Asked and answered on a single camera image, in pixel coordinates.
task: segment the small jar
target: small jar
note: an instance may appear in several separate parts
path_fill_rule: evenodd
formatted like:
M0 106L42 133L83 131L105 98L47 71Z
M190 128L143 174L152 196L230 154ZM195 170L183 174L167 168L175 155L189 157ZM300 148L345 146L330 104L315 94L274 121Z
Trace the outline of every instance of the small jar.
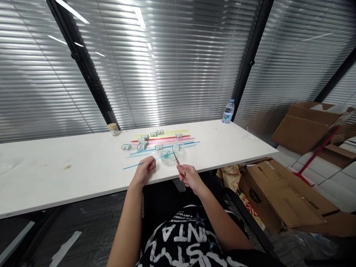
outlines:
M120 134L119 128L116 123L108 124L108 128L109 128L112 136L118 136Z

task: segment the white paper scrap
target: white paper scrap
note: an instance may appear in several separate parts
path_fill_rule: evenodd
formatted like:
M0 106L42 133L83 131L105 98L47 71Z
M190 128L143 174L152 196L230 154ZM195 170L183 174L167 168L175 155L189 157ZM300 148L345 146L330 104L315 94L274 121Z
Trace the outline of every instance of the white paper scrap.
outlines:
M61 245L60 249L56 254L53 255L52 257L52 262L49 265L49 267L56 267L60 261L64 258L64 256L67 254L68 250L72 247L72 245L77 241L77 239L80 237L82 232L80 231L75 231L74 234L72 235L71 238L67 242L65 242L63 245Z

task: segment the red broom handle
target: red broom handle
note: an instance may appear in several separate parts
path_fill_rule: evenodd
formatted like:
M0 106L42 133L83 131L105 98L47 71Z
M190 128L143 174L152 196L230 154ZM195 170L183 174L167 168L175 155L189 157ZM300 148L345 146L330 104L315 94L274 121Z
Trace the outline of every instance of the red broom handle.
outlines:
M308 166L309 164L313 161L313 159L316 158L316 156L320 153L320 151L324 148L324 146L326 146L330 140L334 137L334 135L340 130L341 125L339 125L335 131L329 135L329 137L324 141L324 143L317 149L317 151L315 151L314 155L307 161L307 163L303 166L303 168L298 172L299 174L301 174Z

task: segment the jar lid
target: jar lid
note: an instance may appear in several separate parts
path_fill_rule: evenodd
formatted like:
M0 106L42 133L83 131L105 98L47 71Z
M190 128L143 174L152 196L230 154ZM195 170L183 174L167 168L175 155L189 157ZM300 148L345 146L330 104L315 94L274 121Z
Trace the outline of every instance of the jar lid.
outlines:
M116 123L108 124L109 130L115 130L117 127L118 127L118 126L116 125Z

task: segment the blue bottle label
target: blue bottle label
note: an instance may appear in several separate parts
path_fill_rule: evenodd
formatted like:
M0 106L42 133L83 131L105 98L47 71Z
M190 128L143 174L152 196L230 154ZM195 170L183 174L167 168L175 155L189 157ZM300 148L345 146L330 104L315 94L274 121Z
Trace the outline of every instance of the blue bottle label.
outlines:
M232 116L233 116L232 113L224 112L224 114L223 114L223 116L222 116L222 119L223 119L224 121L231 121Z

